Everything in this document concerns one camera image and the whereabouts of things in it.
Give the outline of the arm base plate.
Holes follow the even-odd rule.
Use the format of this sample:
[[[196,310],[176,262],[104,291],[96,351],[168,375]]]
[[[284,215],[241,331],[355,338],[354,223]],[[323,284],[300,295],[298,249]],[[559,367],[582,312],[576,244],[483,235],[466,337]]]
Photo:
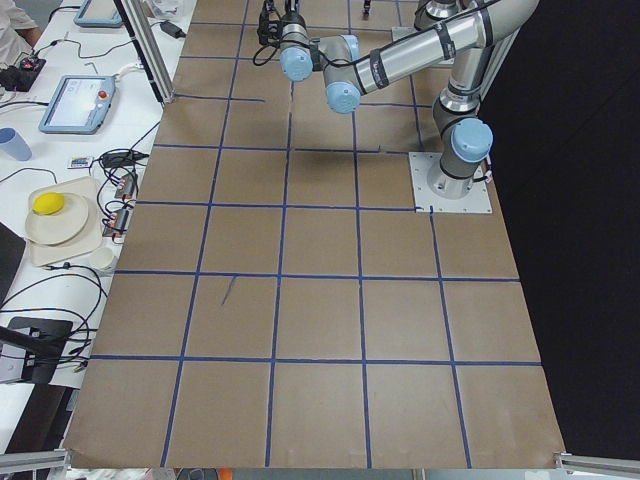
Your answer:
[[[488,186],[478,166],[472,177],[457,180],[441,170],[441,152],[410,152],[415,210],[424,213],[491,214]]]

